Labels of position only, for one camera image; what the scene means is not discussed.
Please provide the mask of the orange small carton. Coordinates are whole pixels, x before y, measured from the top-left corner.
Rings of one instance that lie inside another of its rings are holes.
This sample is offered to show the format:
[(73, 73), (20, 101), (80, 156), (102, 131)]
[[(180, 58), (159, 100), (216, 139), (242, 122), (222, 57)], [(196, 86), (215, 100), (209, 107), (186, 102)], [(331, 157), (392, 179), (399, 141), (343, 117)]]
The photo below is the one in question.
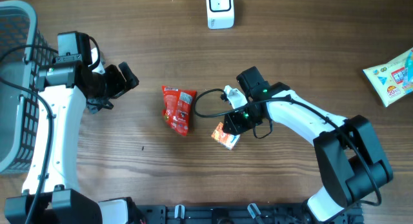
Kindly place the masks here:
[(220, 122), (214, 129), (211, 137), (229, 150), (232, 150), (240, 139), (240, 135), (232, 135), (223, 132), (222, 122)]

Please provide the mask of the red snack bag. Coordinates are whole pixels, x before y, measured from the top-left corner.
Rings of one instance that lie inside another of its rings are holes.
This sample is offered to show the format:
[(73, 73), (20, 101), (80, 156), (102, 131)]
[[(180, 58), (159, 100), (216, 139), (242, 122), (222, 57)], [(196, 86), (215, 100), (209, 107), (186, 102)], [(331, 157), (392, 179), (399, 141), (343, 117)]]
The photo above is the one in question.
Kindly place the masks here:
[(192, 102), (196, 97), (195, 90), (181, 90), (163, 85), (163, 101), (165, 109), (162, 115), (165, 122), (178, 134), (186, 136), (189, 129)]

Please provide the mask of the yellow wet wipes pack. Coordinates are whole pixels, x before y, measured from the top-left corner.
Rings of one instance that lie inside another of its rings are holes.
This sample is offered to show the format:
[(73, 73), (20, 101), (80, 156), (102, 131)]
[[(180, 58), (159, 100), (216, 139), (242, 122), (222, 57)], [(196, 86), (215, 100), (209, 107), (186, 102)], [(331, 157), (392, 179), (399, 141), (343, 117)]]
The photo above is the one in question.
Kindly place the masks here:
[(374, 90), (378, 93), (384, 107), (388, 107), (405, 95), (412, 93), (412, 86), (403, 85), (405, 62), (410, 51), (412, 51), (412, 48), (388, 63), (363, 70)]

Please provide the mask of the teal small carton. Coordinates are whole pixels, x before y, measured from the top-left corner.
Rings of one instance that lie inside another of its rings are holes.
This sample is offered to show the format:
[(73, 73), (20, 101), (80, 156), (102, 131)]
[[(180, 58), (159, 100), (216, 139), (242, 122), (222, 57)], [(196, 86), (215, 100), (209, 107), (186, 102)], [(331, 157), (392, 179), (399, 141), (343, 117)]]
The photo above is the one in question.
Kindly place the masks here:
[(407, 56), (407, 60), (405, 62), (405, 70), (404, 70), (404, 77), (403, 77), (403, 85), (404, 86), (412, 86), (412, 77), (413, 77), (413, 61), (412, 61), (412, 51), (409, 52)]

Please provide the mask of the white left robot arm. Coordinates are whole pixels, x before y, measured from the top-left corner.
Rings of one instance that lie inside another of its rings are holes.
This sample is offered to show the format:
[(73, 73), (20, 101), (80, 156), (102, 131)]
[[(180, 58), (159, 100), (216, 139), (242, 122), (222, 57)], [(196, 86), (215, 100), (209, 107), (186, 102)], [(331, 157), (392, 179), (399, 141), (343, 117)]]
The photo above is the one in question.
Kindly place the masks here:
[(39, 101), (37, 134), (28, 176), (18, 197), (8, 198), (11, 223), (144, 223), (130, 197), (96, 202), (80, 193), (77, 143), (85, 109), (112, 109), (112, 100), (138, 86), (126, 63), (102, 72), (95, 39), (60, 33), (56, 56), (39, 69), (33, 95)]

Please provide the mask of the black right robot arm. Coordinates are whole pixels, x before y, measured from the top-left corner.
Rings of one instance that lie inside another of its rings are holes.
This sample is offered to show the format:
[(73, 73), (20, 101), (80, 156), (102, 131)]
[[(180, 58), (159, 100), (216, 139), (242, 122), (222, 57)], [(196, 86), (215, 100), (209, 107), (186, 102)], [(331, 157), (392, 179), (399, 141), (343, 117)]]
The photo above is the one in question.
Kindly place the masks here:
[(366, 203), (367, 195), (378, 195), (380, 187), (392, 181), (392, 168), (367, 118), (331, 114), (284, 83), (270, 85), (254, 66), (236, 79), (240, 87), (227, 85), (221, 96), (233, 108), (225, 114), (225, 133), (238, 136), (267, 119), (288, 127), (314, 147), (323, 186), (304, 202), (312, 220), (331, 221)]

